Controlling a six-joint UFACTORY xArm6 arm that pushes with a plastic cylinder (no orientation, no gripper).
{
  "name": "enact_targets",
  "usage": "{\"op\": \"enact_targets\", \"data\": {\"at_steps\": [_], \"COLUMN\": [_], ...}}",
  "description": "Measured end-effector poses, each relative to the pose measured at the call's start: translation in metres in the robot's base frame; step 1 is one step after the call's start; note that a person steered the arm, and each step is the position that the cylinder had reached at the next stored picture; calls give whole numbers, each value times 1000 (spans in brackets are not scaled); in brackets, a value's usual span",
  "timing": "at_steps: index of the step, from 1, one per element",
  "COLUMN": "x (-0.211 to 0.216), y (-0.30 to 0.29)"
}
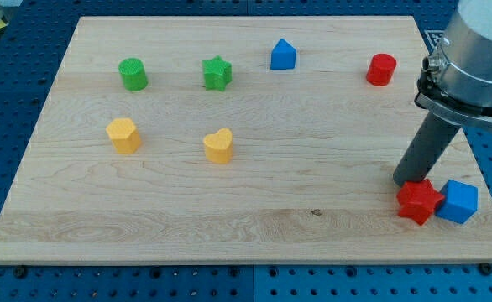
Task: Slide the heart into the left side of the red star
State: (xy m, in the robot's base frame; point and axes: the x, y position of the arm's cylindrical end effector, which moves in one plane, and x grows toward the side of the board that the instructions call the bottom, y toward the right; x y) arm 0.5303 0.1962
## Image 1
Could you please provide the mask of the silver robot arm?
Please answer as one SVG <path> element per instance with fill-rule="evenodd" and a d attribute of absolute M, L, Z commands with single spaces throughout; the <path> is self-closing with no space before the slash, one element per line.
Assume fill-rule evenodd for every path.
<path fill-rule="evenodd" d="M 417 106 L 449 124 L 492 133 L 492 0 L 460 0 L 423 60 Z"/>

